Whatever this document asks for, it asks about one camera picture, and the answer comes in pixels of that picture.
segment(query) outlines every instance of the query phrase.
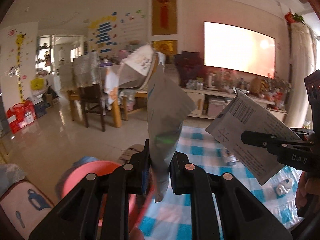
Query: white paper bag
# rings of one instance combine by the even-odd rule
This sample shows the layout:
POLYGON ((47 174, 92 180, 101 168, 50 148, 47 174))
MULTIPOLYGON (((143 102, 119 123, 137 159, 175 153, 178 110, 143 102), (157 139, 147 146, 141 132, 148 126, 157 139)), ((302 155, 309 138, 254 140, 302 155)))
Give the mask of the white paper bag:
POLYGON ((196 108, 192 99, 166 77, 162 64, 148 83, 148 131, 155 202, 162 201, 169 183, 169 164, 184 119, 196 108))

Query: pink box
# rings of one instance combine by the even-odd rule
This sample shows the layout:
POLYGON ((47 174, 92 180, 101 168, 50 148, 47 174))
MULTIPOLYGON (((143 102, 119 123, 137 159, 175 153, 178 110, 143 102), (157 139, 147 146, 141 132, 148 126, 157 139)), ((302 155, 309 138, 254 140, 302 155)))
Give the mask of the pink box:
POLYGON ((208 116, 216 117, 226 106, 224 100, 210 99, 208 107, 208 116))
POLYGON ((130 102, 127 103, 127 111, 128 112, 133 110, 133 107, 134 107, 135 103, 136 103, 136 100, 133 100, 133 101, 130 101, 130 102))

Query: white wall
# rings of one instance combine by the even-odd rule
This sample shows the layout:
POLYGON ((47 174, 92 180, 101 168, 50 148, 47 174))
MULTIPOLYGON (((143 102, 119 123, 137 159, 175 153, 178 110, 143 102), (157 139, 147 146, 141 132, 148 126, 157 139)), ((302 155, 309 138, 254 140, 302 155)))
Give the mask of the white wall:
POLYGON ((23 34, 26 33, 21 45, 20 54, 21 77, 26 75, 26 79, 22 80, 23 98, 26 99, 31 96, 30 81, 34 79, 36 75, 37 31, 38 22, 13 25, 0 30, 0 84, 5 111, 7 111, 9 107, 20 103, 17 76, 10 77, 7 75, 10 68, 17 65, 16 39, 17 34, 20 32, 23 34), (11 30, 15 31, 14 35, 9 35, 11 30))
POLYGON ((88 29, 88 50, 100 51, 103 49, 112 49, 111 52, 104 52, 101 55, 113 55, 120 49, 124 49, 125 45, 130 40, 139 40, 141 44, 147 42, 148 34, 148 0, 97 0, 95 6, 90 11, 90 23, 88 29), (110 22, 112 30, 107 35, 110 36, 112 45, 105 45, 104 47, 98 47, 96 43, 99 41, 97 38, 97 28, 90 28, 95 22, 99 22, 98 25, 110 22))
POLYGON ((54 46, 54 65, 57 68, 59 68, 59 50, 60 48, 63 48, 66 54, 66 58, 64 60, 64 63, 70 62, 70 51, 73 49, 72 43, 70 44, 59 44, 54 46))
POLYGON ((182 0, 180 9, 183 26, 182 39, 178 42, 183 50, 199 51, 204 57, 204 21, 247 28, 276 39, 277 75, 288 79, 289 37, 283 18, 233 0, 182 0))

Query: human hand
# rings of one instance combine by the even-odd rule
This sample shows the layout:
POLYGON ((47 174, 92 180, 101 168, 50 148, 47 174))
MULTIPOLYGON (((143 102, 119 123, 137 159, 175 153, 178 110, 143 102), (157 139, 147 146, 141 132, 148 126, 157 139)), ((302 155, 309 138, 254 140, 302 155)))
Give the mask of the human hand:
POLYGON ((144 235, 139 228, 133 228, 130 231, 129 240, 144 240, 144 235))
MULTIPOLYGON (((297 209, 304 207, 307 204, 307 194, 313 194, 320 196, 320 178, 306 179, 306 173, 303 171, 296 192, 295 204, 297 209)), ((320 202, 316 206, 316 210, 320 207, 320 202)))

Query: chair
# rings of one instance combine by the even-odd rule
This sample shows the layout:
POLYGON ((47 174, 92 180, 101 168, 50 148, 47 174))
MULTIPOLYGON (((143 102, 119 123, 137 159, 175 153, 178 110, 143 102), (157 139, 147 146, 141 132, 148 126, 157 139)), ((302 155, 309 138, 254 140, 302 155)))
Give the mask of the chair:
POLYGON ((103 118, 103 95, 100 90, 100 84, 94 84, 89 87, 80 87, 78 88, 79 96, 80 96, 80 104, 82 109, 82 114, 84 116, 84 124, 88 128, 89 122, 88 122, 88 116, 87 113, 94 113, 100 115, 101 120, 101 126, 102 131, 105 131, 105 124, 104 124, 104 118, 103 118), (89 107, 86 109, 86 104, 96 104, 93 107, 89 107))

